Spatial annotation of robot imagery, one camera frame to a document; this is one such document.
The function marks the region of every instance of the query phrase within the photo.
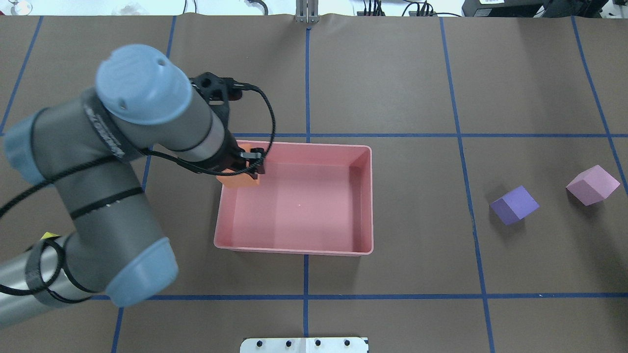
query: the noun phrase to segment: black device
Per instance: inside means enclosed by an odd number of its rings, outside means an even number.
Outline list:
[[[466,17],[534,17],[542,5],[543,0],[465,0],[462,13]]]
[[[599,18],[600,10],[609,0],[545,0],[543,17],[580,16]]]

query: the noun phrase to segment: orange block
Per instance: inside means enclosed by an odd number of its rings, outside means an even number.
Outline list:
[[[243,144],[239,144],[238,146],[240,146],[240,148],[242,148],[244,151],[247,152],[251,152],[251,144],[250,143],[243,143]],[[243,173],[240,175],[232,175],[232,176],[217,176],[216,179],[218,179],[219,182],[221,182],[223,185],[225,185],[228,188],[242,188],[242,187],[256,187],[259,185],[259,179],[260,179],[260,175],[257,176],[257,179],[253,179],[251,178],[250,175]]]

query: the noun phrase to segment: blue tape line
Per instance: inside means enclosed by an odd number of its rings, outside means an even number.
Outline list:
[[[237,138],[268,138],[270,137],[269,133],[234,133],[234,136]],[[296,133],[296,134],[280,134],[276,133],[276,137],[278,138],[304,138],[306,134]]]
[[[0,133],[4,131],[4,125],[6,124],[6,120],[9,117],[9,112],[11,112],[13,100],[15,99],[15,95],[18,93],[19,83],[22,81],[22,76],[24,75],[24,71],[26,70],[26,64],[28,63],[28,59],[31,57],[31,52],[33,51],[33,47],[35,46],[35,41],[37,40],[37,35],[39,34],[42,22],[43,16],[40,16],[39,21],[37,21],[37,27],[35,27],[35,32],[33,33],[33,37],[31,38],[31,44],[28,46],[28,50],[26,51],[26,55],[24,56],[24,61],[22,62],[22,67],[19,70],[18,78],[17,80],[15,80],[15,85],[13,85],[11,97],[9,98],[9,102],[7,103],[6,109],[4,110],[4,116],[2,118],[2,122],[0,122]]]
[[[606,134],[461,134],[464,138],[605,138]]]
[[[303,335],[310,336],[310,255],[303,255]]]
[[[303,299],[303,336],[310,336],[310,301]]]
[[[111,344],[111,353],[117,352],[117,342],[120,339],[120,328],[122,327],[122,316],[124,315],[124,308],[118,309],[118,318],[116,320],[116,330],[114,331],[114,341]]]
[[[628,298],[628,293],[506,293],[488,294],[489,299],[543,299],[543,298]]]
[[[453,120],[456,124],[456,133],[458,134],[458,149],[460,150],[460,162],[462,164],[462,175],[465,180],[465,190],[467,192],[467,204],[469,214],[471,215],[471,224],[473,226],[473,238],[475,243],[475,260],[477,262],[477,272],[480,278],[480,289],[482,290],[482,303],[484,304],[484,320],[486,321],[486,332],[489,339],[489,349],[491,353],[495,353],[495,343],[493,341],[493,328],[490,322],[489,301],[486,298],[486,285],[484,283],[484,269],[482,267],[482,255],[480,253],[480,242],[477,238],[477,227],[475,225],[475,214],[473,210],[473,200],[471,199],[471,188],[469,186],[467,161],[465,160],[464,146],[462,144],[462,132],[460,130],[460,121],[458,120],[458,107],[456,105],[456,95],[453,89],[452,68],[449,61],[449,52],[447,50],[447,38],[445,36],[445,24],[440,18],[440,33],[443,38],[443,51],[445,54],[445,66],[447,67],[447,80],[449,81],[449,93],[452,98]]]
[[[311,134],[314,138],[454,138],[457,134],[448,133],[339,133]]]
[[[281,138],[306,138],[303,133],[278,133]],[[461,133],[463,138],[606,138],[606,134],[519,134],[519,133]],[[234,133],[237,138],[267,138],[269,133]],[[612,134],[628,138],[628,134]],[[457,138],[457,133],[310,133],[311,138]]]
[[[619,176],[622,179],[622,183],[624,184],[624,190],[626,194],[628,194],[628,183],[626,183],[626,177],[624,175],[624,169],[622,168],[622,163],[619,161],[619,156],[617,155],[617,150],[615,149],[615,144],[613,143],[613,137],[610,134],[609,124],[606,121],[606,117],[604,116],[604,111],[602,110],[602,104],[600,103],[600,98],[597,95],[597,91],[595,90],[595,85],[593,84],[593,78],[591,77],[591,72],[589,71],[587,65],[587,59],[585,58],[585,52],[582,49],[582,42],[580,41],[580,34],[578,32],[578,26],[576,25],[576,17],[571,17],[571,25],[573,26],[573,34],[576,36],[576,43],[578,43],[578,50],[580,51],[580,58],[582,59],[582,65],[585,68],[585,73],[587,74],[587,80],[589,81],[589,86],[591,86],[591,91],[593,92],[593,98],[595,98],[595,105],[597,106],[597,110],[600,113],[600,118],[602,119],[602,125],[604,125],[604,131],[606,131],[606,136],[609,139],[610,150],[613,152],[613,157],[615,158],[615,164],[617,164],[617,169],[619,170]]]
[[[147,300],[178,300],[178,301],[237,301],[237,300],[303,300],[301,294],[262,294],[262,295],[153,295]]]
[[[262,295],[155,295],[149,301],[247,301],[247,300],[479,300],[547,298],[628,298],[628,293],[457,293],[457,294],[262,294]],[[91,300],[111,300],[95,295]]]
[[[148,183],[148,170],[151,168],[151,160],[153,156],[146,157],[146,164],[144,165],[144,176],[142,177],[142,190],[146,191],[146,183]]]
[[[166,50],[166,58],[170,58],[170,50],[172,49],[172,40],[175,37],[175,25],[176,16],[172,16],[172,23],[170,24],[170,36],[168,37],[168,49]],[[146,190],[146,183],[148,183],[148,171],[151,168],[152,156],[146,157],[146,164],[144,165],[144,176],[142,177],[142,189]]]
[[[170,50],[172,49],[172,39],[175,37],[176,16],[172,16],[172,24],[170,24],[170,36],[168,37],[168,49],[166,49],[166,58],[170,58]]]
[[[310,32],[305,30],[305,142],[311,142],[310,127]],[[310,256],[303,255],[303,336],[310,336]]]
[[[310,31],[305,30],[305,142],[310,142]]]
[[[314,294],[309,300],[436,300],[482,299],[481,294]]]

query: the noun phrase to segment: white wall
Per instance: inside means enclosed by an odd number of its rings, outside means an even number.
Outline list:
[[[433,0],[436,12],[462,14],[464,0]],[[270,14],[294,14],[295,0],[265,0]],[[111,15],[130,5],[141,14],[173,15],[183,12],[185,0],[30,0],[33,15]],[[388,16],[400,16],[406,7],[403,0],[384,0],[382,8]],[[0,10],[10,14],[12,4],[0,0]],[[198,12],[212,15],[260,15],[262,7],[247,0],[197,0]],[[362,0],[319,0],[320,14],[338,13],[348,16],[364,9]],[[194,3],[188,0],[187,12],[194,12]],[[628,9],[616,6],[612,0],[603,8],[603,17],[625,18]]]

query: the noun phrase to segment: blue joint cap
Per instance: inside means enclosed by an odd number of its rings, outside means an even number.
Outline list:
[[[43,182],[45,178],[37,168],[33,156],[33,126],[39,113],[27,117],[15,124],[4,135],[4,154],[9,164],[17,170],[29,183],[35,185]]]
[[[116,306],[128,307],[161,292],[178,273],[170,240],[164,237],[127,264],[107,285],[105,293]]]
[[[122,46],[100,64],[96,93],[108,111],[139,125],[172,121],[192,101],[192,85],[183,71],[144,44]]]

